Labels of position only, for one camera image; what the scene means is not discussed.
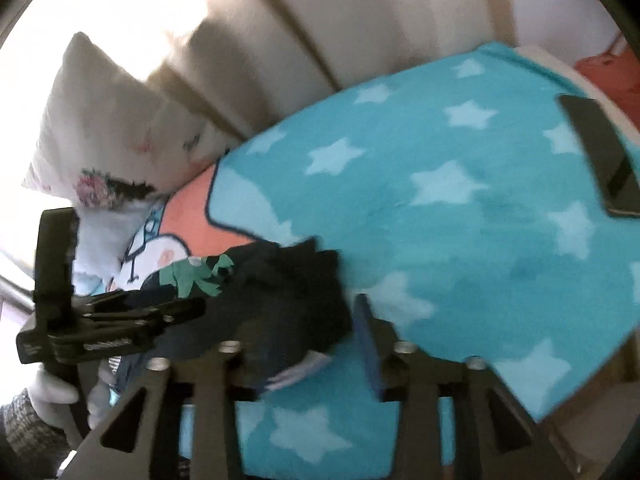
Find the white gloved left hand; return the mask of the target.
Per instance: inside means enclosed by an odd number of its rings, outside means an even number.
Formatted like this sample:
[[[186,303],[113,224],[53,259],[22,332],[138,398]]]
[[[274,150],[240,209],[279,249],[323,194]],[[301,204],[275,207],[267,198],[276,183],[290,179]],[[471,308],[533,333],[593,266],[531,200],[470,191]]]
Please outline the white gloved left hand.
[[[87,422],[90,429],[96,428],[111,411],[111,386],[115,375],[107,361],[98,367],[91,363],[81,365],[83,372],[96,372],[90,379],[92,389],[87,394]],[[37,416],[48,426],[70,432],[75,427],[70,406],[79,401],[79,390],[48,372],[43,364],[37,368],[35,378],[27,387],[30,403]]]

